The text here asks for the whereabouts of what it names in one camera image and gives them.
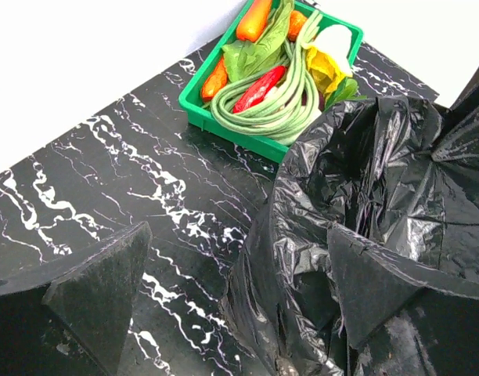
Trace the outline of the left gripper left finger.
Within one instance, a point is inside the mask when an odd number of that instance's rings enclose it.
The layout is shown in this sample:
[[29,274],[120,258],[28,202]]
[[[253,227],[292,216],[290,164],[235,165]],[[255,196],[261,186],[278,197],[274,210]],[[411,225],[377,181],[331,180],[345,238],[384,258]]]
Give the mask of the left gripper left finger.
[[0,375],[115,375],[152,237],[140,222],[0,279]]

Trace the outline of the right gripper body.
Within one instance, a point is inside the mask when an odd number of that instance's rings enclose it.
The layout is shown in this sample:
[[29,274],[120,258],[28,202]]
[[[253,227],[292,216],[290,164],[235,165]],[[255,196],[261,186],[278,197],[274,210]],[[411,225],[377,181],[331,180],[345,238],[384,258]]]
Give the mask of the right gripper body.
[[479,160],[479,67],[453,105],[441,112],[435,161]]

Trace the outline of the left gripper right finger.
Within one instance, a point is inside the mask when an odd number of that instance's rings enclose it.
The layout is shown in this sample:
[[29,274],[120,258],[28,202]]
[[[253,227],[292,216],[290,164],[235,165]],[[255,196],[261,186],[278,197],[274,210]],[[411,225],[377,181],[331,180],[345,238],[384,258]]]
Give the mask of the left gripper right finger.
[[479,375],[479,284],[328,232],[351,375]]

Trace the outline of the black trash bag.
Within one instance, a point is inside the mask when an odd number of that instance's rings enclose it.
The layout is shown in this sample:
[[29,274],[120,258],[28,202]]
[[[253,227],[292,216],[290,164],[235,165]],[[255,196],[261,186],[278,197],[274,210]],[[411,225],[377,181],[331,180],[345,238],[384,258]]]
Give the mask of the black trash bag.
[[289,149],[221,300],[270,374],[351,375],[333,226],[479,284],[479,160],[432,159],[442,111],[404,96],[340,103]]

